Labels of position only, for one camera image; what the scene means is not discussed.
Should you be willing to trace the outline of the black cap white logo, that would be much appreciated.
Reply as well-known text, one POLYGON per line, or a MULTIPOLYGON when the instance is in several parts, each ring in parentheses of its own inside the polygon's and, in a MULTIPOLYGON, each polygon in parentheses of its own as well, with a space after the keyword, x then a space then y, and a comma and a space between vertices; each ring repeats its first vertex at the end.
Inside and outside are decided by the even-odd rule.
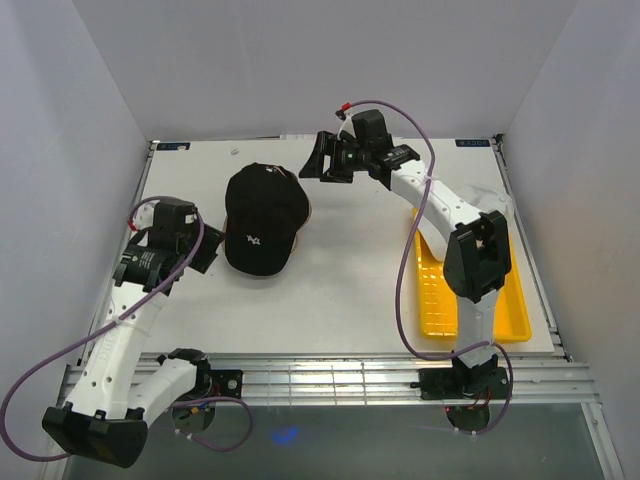
POLYGON ((295 174, 282 166, 252 163, 233 175, 225 193, 228 263, 257 277, 286 266, 311 203, 295 174))

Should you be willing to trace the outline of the white baseball cap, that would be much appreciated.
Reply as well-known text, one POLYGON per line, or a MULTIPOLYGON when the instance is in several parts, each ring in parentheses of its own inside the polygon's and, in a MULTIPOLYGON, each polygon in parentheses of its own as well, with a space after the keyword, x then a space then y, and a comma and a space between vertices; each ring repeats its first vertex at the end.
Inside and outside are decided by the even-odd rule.
POLYGON ((480 211, 498 211, 507 219, 512 219, 514 216, 513 200, 501 189, 482 185, 467 185, 460 196, 480 211))

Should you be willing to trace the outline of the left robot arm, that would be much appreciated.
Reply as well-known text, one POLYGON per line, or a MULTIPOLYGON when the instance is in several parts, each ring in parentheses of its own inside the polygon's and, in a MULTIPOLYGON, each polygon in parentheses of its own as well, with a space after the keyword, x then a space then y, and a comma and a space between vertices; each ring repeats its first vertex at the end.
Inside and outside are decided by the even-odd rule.
POLYGON ((177 400, 201 399, 214 385, 206 354, 177 348, 160 367, 132 384, 139 357, 173 284, 185 269, 205 273, 224 238, 194 203, 156 196, 151 223, 125 247, 113 274, 113 312, 96 338, 81 378, 42 427, 70 455, 128 468, 139 458, 149 427, 177 400))

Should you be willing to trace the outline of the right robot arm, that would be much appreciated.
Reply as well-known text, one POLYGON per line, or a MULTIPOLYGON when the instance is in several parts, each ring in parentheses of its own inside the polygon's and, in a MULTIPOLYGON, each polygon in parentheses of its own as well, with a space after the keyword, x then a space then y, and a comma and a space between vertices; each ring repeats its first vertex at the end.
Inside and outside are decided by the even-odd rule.
POLYGON ((494 319, 500 290, 511 270, 505 216, 467 203, 433 176, 433 163, 406 144, 394 143, 383 114, 366 110, 337 112, 338 133, 320 131, 302 178, 350 184, 365 172, 387 190, 417 208, 414 223, 429 224, 444 241, 444 280, 456 298, 458 334, 452 366, 441 374, 457 394, 474 397, 488 389, 498 373, 494 319))

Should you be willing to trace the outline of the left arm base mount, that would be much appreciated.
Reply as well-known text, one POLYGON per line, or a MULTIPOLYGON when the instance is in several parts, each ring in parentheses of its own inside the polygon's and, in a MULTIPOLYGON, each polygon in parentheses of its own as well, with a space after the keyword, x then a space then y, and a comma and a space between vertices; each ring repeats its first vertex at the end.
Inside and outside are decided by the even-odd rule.
POLYGON ((214 397, 241 399, 244 372, 238 369, 218 369, 210 373, 210 394, 214 397))

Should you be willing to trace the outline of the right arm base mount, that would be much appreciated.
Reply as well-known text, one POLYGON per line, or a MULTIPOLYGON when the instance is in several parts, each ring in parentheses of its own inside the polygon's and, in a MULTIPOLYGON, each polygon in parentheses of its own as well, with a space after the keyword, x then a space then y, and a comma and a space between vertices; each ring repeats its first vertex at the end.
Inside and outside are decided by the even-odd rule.
POLYGON ((453 368, 424 368, 418 371, 416 381, 410 383, 412 389, 420 391, 422 400, 476 400, 506 399, 511 387, 504 368, 484 380, 467 382, 461 373, 453 368))

